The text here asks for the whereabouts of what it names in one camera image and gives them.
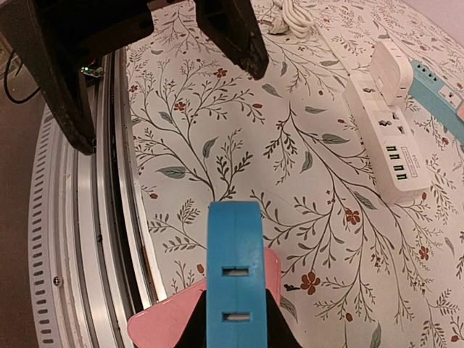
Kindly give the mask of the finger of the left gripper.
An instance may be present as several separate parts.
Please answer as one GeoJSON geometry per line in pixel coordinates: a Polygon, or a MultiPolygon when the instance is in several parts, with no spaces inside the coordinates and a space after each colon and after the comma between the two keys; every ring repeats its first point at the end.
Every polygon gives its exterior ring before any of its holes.
{"type": "Polygon", "coordinates": [[[199,29],[243,71],[259,80],[269,57],[250,0],[198,0],[199,29]]]}

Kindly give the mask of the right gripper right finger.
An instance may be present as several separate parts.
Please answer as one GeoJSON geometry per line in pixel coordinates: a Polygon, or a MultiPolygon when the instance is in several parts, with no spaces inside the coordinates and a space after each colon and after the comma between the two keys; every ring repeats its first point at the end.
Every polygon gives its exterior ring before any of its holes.
{"type": "Polygon", "coordinates": [[[270,290],[266,290],[268,348],[301,348],[270,290]]]}

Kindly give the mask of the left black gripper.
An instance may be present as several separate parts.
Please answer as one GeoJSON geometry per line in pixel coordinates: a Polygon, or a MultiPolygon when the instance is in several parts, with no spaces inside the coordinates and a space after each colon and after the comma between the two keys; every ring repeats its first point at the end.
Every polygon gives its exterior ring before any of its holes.
{"type": "Polygon", "coordinates": [[[150,36],[151,13],[175,3],[1,2],[1,33],[28,68],[74,149],[94,154],[96,133],[86,82],[73,58],[101,57],[150,36]]]}

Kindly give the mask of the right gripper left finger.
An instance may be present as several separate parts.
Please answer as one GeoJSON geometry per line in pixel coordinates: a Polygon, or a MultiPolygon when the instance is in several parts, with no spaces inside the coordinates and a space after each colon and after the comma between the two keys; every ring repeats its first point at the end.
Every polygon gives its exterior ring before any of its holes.
{"type": "Polygon", "coordinates": [[[205,348],[207,346],[207,291],[204,290],[188,319],[175,348],[205,348]]]}

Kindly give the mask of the pink triangular power strip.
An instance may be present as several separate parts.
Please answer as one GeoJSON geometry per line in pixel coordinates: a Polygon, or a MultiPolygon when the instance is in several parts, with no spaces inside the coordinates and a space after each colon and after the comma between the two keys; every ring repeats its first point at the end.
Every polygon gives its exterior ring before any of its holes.
{"type": "MultiPolygon", "coordinates": [[[[281,263],[278,255],[264,248],[265,287],[275,299],[280,298],[281,263]]],[[[207,290],[207,279],[134,315],[128,333],[137,347],[174,347],[199,300],[207,290]]]]}

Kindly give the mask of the blue plug adapter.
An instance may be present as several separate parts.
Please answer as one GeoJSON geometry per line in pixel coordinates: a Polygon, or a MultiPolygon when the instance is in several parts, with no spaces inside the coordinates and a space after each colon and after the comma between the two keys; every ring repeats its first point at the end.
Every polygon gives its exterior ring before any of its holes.
{"type": "Polygon", "coordinates": [[[208,347],[268,345],[265,257],[256,202],[214,202],[207,224],[208,347]]]}

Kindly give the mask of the white power strip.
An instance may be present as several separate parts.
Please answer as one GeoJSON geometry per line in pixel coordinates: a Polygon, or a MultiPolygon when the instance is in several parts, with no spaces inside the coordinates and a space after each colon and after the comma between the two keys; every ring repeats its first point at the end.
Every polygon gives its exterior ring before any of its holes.
{"type": "Polygon", "coordinates": [[[387,105],[373,79],[352,73],[343,92],[387,204],[410,203],[431,185],[425,161],[399,107],[387,105]]]}

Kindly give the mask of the teal power strip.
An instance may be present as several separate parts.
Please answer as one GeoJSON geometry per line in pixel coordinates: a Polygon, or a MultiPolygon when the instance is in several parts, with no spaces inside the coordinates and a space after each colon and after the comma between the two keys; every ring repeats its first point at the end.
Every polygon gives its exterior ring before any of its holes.
{"type": "Polygon", "coordinates": [[[463,121],[456,109],[463,102],[456,91],[423,63],[412,60],[413,84],[409,95],[429,111],[463,145],[463,121]]]}

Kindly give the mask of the white charger adapter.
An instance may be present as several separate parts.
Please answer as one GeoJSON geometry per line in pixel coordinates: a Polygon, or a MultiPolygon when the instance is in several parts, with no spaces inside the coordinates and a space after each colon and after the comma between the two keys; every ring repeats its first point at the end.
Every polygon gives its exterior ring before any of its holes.
{"type": "Polygon", "coordinates": [[[413,84],[413,67],[404,52],[391,40],[376,43],[370,74],[389,106],[399,106],[413,84]]]}

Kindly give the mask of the pink cube socket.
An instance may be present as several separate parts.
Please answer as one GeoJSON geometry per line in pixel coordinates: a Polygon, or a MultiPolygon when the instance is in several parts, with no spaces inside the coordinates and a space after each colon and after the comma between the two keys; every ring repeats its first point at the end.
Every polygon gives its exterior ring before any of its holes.
{"type": "Polygon", "coordinates": [[[457,118],[464,122],[464,101],[462,101],[459,107],[456,109],[457,118]]]}

